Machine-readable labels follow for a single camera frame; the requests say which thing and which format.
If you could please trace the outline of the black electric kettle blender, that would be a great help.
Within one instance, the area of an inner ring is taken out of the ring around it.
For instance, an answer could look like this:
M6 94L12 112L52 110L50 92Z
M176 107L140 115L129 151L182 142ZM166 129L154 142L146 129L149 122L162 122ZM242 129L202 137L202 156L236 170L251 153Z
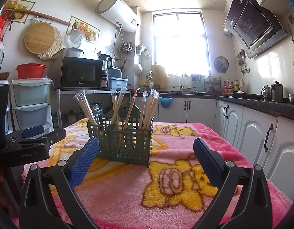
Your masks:
M110 55L100 54L98 60L102 61L102 78L101 78L101 88L108 88L109 74L108 70L112 68L113 59Z

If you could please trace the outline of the wall mounted small fan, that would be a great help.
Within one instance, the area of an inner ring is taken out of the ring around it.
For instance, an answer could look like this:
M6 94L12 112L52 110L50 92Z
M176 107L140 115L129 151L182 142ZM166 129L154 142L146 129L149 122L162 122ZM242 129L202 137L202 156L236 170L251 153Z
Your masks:
M214 67L218 73L226 73L229 68L229 61L224 56L219 56L214 60Z

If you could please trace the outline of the grey plastic drawer unit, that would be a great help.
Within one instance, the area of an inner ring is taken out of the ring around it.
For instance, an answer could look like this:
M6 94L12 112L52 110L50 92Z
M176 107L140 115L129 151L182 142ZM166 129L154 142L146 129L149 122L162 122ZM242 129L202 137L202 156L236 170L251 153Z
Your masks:
M16 130L42 126L43 134L54 130L50 103L50 78L13 80L11 91L11 115Z

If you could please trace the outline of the round woven bamboo tray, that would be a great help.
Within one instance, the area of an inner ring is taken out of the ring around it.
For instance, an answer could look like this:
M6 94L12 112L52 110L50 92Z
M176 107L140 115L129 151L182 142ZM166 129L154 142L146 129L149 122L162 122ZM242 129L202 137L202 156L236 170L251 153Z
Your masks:
M62 49L63 37L60 31L49 23L36 22L25 33L26 49L41 60L52 60Z

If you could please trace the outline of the fruit picture on wall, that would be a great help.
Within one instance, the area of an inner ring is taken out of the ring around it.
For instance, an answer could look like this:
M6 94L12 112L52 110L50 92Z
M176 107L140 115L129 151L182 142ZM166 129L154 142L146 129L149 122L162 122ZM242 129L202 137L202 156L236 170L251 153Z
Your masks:
M98 41L100 30L81 19L74 16L70 17L70 25L67 27L66 34L70 35L73 30L80 30L85 35L87 42L95 44Z

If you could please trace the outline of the stainless steel pot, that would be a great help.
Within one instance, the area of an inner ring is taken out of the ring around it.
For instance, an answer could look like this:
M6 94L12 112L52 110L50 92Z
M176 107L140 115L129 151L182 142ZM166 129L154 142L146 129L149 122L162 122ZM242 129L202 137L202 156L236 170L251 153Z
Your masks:
M81 118L80 113L78 113L74 110L69 110L67 113L65 113L63 115L63 119L64 119L63 124L65 127L70 126L70 125L78 122L80 118Z

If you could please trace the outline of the white kitchen base cabinets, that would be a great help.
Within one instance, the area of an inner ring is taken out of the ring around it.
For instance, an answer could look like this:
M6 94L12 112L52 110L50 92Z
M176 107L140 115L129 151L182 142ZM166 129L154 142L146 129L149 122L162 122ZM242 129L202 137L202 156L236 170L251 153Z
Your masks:
M173 97L171 106L155 109L155 121L202 123L236 148L294 201L294 120L279 104L242 104L220 99Z

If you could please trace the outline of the red plastic basin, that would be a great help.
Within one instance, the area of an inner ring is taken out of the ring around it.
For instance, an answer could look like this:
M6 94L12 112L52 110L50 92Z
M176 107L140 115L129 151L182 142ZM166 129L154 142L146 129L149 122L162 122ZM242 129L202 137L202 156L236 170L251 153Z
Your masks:
M47 66L45 64L27 63L16 67L19 79L42 78Z

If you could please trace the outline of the black microwave oven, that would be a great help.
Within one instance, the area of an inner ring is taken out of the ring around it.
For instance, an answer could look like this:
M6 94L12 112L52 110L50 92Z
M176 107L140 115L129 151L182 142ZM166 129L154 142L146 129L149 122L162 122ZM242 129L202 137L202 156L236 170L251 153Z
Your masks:
M102 61L65 56L51 63L47 76L56 88L101 88Z

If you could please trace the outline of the white water heater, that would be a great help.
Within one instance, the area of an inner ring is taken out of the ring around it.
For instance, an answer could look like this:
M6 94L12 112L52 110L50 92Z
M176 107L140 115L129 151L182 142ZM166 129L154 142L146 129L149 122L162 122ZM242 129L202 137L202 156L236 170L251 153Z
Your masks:
M114 25L122 25L122 30L128 33L141 25L139 15L122 0L101 0L95 11Z

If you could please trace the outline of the blue plastic storage box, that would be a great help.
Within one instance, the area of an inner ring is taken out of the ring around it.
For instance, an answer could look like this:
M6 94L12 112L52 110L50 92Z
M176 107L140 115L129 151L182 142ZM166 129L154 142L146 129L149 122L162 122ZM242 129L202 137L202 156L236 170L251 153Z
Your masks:
M119 77L109 77L108 79L108 87L109 89L117 89L120 90L122 87L127 87L128 79L122 79Z

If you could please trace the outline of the metal kettle on counter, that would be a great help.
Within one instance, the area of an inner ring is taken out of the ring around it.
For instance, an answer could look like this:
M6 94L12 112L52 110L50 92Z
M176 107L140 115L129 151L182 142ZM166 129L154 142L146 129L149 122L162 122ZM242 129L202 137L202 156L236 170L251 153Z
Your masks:
M283 85L279 81L266 85L261 89L261 96L264 101L283 102Z

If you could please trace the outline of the chopsticks pair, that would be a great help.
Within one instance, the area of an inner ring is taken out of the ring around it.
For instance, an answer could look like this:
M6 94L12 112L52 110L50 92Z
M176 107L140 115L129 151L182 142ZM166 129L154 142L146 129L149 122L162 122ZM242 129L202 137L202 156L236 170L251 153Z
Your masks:
M151 120L154 116L158 98L159 92L155 89L151 89L149 96L146 90L143 92L139 129L148 129L151 125Z
M137 145L140 110L135 105L135 97L130 102L124 101L125 90L119 94L112 91L112 124L108 129L108 139L112 155L125 160Z
M76 95L74 95L73 98L79 103L81 110L83 111L84 115L90 120L90 123L93 126L95 126L96 120L90 108L85 91L84 90L79 91Z

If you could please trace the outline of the wooden cutting board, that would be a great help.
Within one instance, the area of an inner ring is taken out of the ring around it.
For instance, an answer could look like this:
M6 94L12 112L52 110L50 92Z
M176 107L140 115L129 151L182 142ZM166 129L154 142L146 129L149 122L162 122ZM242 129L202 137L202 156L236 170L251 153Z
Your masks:
M151 71L153 72L155 87L160 90L167 89L167 74L164 67L161 65L151 65Z

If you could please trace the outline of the black range hood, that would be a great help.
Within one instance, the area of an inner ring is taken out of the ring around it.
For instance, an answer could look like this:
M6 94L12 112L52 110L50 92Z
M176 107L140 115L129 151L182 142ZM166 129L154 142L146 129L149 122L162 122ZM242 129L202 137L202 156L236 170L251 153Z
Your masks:
M288 34L274 13L256 0L226 0L229 11L224 22L242 44L248 58L263 53Z

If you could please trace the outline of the blue hanging plastic bin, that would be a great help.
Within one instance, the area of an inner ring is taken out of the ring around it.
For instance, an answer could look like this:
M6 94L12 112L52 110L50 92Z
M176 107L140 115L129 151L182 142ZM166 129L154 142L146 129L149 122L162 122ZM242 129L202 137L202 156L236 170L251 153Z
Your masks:
M165 109L171 106L173 97L160 97L161 106Z

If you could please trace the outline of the green plastic utensil basket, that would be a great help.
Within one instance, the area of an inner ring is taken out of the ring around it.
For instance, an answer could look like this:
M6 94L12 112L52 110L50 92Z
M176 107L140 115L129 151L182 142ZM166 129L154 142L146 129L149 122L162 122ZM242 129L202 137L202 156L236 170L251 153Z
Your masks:
M139 128L140 110L133 106L124 127L131 103L123 101L119 108L119 129L111 123L113 111L95 116L96 125L87 123L90 137L99 142L97 157L127 164L148 166L151 159L152 124L148 129Z

